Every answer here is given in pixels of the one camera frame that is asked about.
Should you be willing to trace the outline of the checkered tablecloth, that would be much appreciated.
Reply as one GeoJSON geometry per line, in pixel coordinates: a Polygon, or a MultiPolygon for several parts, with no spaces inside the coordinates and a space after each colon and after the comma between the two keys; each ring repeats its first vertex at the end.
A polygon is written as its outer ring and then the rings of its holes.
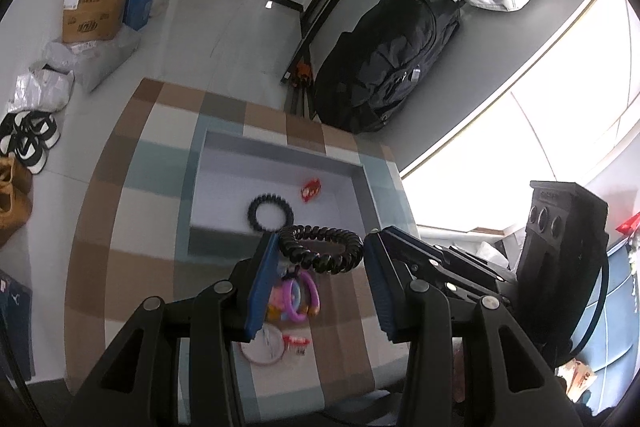
{"type": "MultiPolygon", "coordinates": [[[[227,270],[190,254],[196,166],[206,132],[222,131],[360,167],[382,225],[416,231],[390,150],[278,110],[153,79],[140,81],[108,138],[82,204],[68,266],[66,383],[77,391],[141,301],[188,298],[227,270]]],[[[303,355],[258,366],[235,355],[249,421],[318,407],[391,386],[408,349],[378,326],[362,270],[320,285],[320,315],[299,334],[303,355]]]]}

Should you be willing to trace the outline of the black backpack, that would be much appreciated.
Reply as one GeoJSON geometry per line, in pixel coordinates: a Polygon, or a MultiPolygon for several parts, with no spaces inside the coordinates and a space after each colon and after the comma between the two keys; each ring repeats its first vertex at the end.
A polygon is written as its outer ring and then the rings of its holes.
{"type": "Polygon", "coordinates": [[[381,130],[419,86],[460,26],[462,0],[380,0],[341,33],[314,80],[322,122],[381,130]]]}

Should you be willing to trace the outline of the black white sneakers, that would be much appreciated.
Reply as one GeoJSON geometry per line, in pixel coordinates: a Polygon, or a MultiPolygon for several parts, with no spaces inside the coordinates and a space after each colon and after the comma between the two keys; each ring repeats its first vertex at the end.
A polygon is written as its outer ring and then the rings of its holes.
{"type": "Polygon", "coordinates": [[[54,116],[42,110],[6,113],[1,121],[1,156],[15,157],[31,174],[40,173],[61,138],[54,116]]]}

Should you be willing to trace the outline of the grey jewelry tray box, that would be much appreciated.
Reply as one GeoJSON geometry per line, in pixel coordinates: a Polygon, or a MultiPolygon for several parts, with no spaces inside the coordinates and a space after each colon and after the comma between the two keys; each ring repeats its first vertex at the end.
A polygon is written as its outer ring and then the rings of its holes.
{"type": "Polygon", "coordinates": [[[311,150],[210,130],[195,168],[186,257],[206,265],[232,265],[250,257],[259,234],[248,224],[253,200],[285,200],[296,225],[342,228],[363,236],[380,225],[364,169],[311,150]],[[321,191],[303,202],[300,190],[318,178],[321,191]]]}

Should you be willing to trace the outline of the brown cardboard box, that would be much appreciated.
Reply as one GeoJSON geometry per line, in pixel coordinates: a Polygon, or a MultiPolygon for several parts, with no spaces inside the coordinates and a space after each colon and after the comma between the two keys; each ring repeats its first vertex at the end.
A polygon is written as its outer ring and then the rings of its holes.
{"type": "Polygon", "coordinates": [[[122,27],[126,0],[64,0],[64,43],[111,40],[122,27]]]}

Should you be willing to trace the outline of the white round badge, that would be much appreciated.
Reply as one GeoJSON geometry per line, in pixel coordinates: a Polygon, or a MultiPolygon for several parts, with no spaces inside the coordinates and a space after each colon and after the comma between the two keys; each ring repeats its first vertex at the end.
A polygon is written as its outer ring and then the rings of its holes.
{"type": "Polygon", "coordinates": [[[285,352],[286,344],[282,332],[266,323],[248,343],[240,343],[242,355],[252,364],[267,366],[278,363],[285,352]]]}

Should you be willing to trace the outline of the white plastic bag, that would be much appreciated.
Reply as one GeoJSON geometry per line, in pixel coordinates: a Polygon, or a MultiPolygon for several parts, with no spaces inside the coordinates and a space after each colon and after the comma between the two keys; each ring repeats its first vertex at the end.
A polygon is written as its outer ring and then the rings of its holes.
{"type": "Polygon", "coordinates": [[[74,75],[63,74],[53,69],[30,70],[18,75],[14,91],[6,102],[8,113],[22,110],[41,110],[56,113],[70,101],[74,85],[74,75]]]}

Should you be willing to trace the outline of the red white small charm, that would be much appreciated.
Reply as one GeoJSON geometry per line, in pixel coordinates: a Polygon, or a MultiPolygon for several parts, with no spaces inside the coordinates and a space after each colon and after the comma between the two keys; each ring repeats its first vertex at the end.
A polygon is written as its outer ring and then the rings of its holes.
{"type": "Polygon", "coordinates": [[[284,335],[283,342],[285,349],[294,352],[296,355],[304,355],[311,344],[309,338],[295,335],[284,335]]]}

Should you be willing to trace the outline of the red hair clip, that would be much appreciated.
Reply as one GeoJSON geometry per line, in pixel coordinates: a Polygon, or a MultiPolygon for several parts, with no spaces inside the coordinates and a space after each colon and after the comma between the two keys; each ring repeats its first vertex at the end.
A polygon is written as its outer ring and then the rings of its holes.
{"type": "Polygon", "coordinates": [[[318,178],[314,178],[309,180],[300,190],[300,197],[303,199],[303,202],[310,202],[311,199],[319,195],[320,191],[321,182],[318,178]]]}

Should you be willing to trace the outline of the grey plastic mailer bag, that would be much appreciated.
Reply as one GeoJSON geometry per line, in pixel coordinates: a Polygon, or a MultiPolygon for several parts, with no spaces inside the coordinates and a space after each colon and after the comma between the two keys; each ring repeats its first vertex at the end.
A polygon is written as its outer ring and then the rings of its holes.
{"type": "Polygon", "coordinates": [[[58,72],[71,72],[79,86],[90,93],[137,51],[140,42],[137,31],[122,25],[111,40],[51,41],[44,47],[43,60],[58,72]]]}

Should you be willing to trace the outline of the tan boots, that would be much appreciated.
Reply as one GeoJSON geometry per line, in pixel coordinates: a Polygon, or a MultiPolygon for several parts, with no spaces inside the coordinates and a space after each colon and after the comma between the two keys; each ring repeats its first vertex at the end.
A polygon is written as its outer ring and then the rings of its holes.
{"type": "Polygon", "coordinates": [[[32,174],[13,156],[1,158],[0,245],[26,225],[32,214],[32,174]]]}

